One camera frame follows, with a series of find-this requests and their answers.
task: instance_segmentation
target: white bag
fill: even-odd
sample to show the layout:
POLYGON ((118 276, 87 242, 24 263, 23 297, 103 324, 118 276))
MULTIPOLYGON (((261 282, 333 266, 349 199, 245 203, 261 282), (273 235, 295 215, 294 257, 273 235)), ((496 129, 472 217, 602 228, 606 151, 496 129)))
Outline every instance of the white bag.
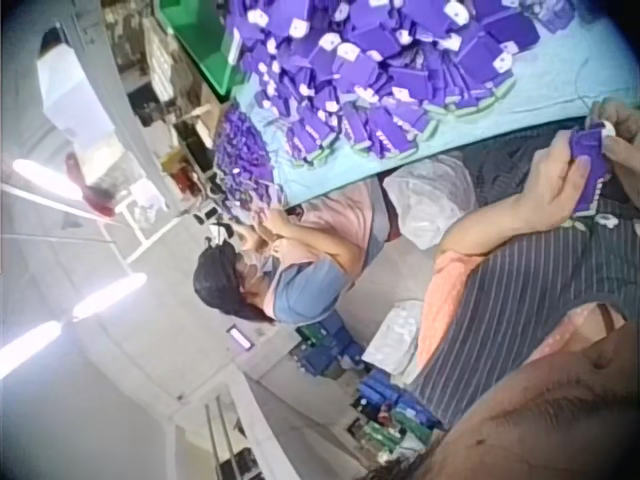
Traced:
POLYGON ((382 322, 362 359, 391 375, 402 375, 415 356, 422 304, 417 300, 397 302, 382 322))
POLYGON ((438 244, 456 220, 476 208, 469 172, 447 155, 406 165, 383 185, 398 212, 400 232, 422 250, 438 244))

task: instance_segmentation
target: metal pole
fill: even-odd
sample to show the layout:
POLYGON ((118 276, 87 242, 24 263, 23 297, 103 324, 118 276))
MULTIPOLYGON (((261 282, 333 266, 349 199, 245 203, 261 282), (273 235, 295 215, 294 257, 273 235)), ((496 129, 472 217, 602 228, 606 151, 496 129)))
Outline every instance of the metal pole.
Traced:
POLYGON ((233 446, 231 446, 231 437, 229 437, 227 422, 225 422, 224 414, 222 413, 222 403, 220 403, 220 397, 216 397, 216 404, 218 405, 218 415, 220 415, 220 422, 222 423, 222 432, 224 433, 224 439, 227 442, 227 449, 229 449, 229 459, 231 460, 231 466, 233 466, 233 474, 236 480, 242 480, 240 469, 238 469, 238 464, 236 463, 233 446))
POLYGON ((216 467, 216 477, 222 480, 222 470, 220 470, 220 457, 218 457, 218 448, 216 447, 216 439, 213 434, 213 426, 211 425, 211 411, 209 405, 205 404, 204 410, 207 413, 207 427, 209 427, 209 440, 211 440, 211 450, 213 450, 213 462, 216 467))
POLYGON ((102 238, 73 238, 73 237, 52 237, 48 235, 35 235, 32 233, 3 233, 2 238, 18 238, 22 240, 46 240, 48 242, 69 242, 69 243, 115 243, 113 240, 102 238))

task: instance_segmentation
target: light blue sheet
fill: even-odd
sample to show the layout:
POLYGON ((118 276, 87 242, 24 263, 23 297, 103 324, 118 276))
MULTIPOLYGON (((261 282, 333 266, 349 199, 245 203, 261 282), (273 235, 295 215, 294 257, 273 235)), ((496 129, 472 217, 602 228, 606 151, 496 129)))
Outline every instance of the light blue sheet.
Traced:
POLYGON ((444 150, 585 115, 588 111, 585 103, 591 104, 604 96, 637 103, 638 65, 609 20, 599 20, 592 25, 576 20, 567 30, 555 35, 539 30, 540 43, 515 57, 516 85, 503 100, 488 111, 469 117, 444 117, 435 135, 419 145, 417 153, 402 160, 363 157, 354 153, 346 141, 339 140, 325 165, 316 169, 292 168, 283 148, 284 123, 271 123, 275 116, 257 108, 253 101, 259 88, 256 78, 239 87, 235 94, 263 134, 271 152, 275 181, 284 187, 290 205, 444 150))

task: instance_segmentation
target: orange cloth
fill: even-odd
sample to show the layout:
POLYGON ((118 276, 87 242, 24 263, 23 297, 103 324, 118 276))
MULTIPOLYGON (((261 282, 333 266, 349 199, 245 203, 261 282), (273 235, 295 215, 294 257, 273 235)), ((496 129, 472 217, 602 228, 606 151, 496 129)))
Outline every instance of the orange cloth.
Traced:
MULTIPOLYGON (((433 278, 427 287, 422 307, 417 353, 420 369, 427 364, 446 335, 462 300, 467 278, 484 258, 451 251, 436 258, 433 278)), ((596 303, 588 303, 567 313, 525 363, 560 350, 596 306, 596 303)))

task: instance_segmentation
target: ceiling light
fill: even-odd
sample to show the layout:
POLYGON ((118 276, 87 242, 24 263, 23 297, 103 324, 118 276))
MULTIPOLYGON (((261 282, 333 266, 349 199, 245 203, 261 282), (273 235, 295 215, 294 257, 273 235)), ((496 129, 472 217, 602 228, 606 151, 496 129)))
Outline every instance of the ceiling light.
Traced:
POLYGON ((39 187, 72 200, 82 198, 82 190, 64 175, 43 167, 33 160, 18 159, 13 162, 13 169, 39 187))
POLYGON ((25 333, 0 350, 0 379, 53 342, 62 331, 62 325, 51 321, 25 333))
POLYGON ((73 309, 73 321, 95 315, 140 288, 147 281, 144 273, 135 273, 92 293, 73 309))

